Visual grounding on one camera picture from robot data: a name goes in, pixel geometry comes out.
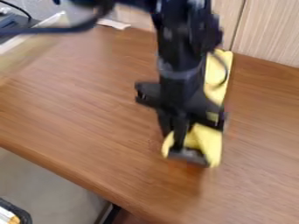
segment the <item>black object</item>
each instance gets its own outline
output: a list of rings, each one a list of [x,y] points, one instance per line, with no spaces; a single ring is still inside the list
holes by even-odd
[[[36,19],[32,19],[30,22],[28,22],[27,17],[23,17],[14,13],[8,13],[6,15],[0,16],[0,30],[5,29],[24,29],[24,28],[31,28],[34,25],[38,24],[39,21]],[[6,42],[7,40],[17,36],[17,34],[14,35],[1,35],[0,34],[0,44]]]
[[[14,213],[20,220],[21,224],[32,224],[32,219],[29,213],[25,210],[12,205],[10,202],[0,198],[0,207]]]
[[[208,165],[200,150],[184,147],[184,138],[194,123],[218,131],[224,128],[224,107],[204,92],[207,54],[222,41],[219,19],[212,14],[211,0],[160,0],[152,18],[157,31],[160,81],[136,83],[136,101],[156,110],[165,137],[174,131],[171,157]],[[221,64],[226,77],[220,85],[228,74]]]

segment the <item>wooden tabletop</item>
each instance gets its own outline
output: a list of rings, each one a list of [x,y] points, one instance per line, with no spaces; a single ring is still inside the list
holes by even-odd
[[[298,223],[299,69],[235,55],[219,168],[164,160],[135,81],[156,41],[97,28],[66,36],[0,87],[0,146],[153,223]]]

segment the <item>wood grain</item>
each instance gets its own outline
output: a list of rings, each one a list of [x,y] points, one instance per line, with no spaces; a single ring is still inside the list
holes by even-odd
[[[299,2],[247,0],[233,50],[299,67]]]
[[[152,223],[299,220],[299,70],[235,55],[220,168],[162,159],[155,38],[98,28],[67,36],[0,88],[0,146]]]
[[[239,21],[242,5],[245,0],[212,0],[213,10],[220,16],[220,25],[225,31],[223,48],[230,49],[236,26]],[[154,32],[150,15],[141,10],[124,5],[115,8],[115,19],[131,24],[133,27]]]

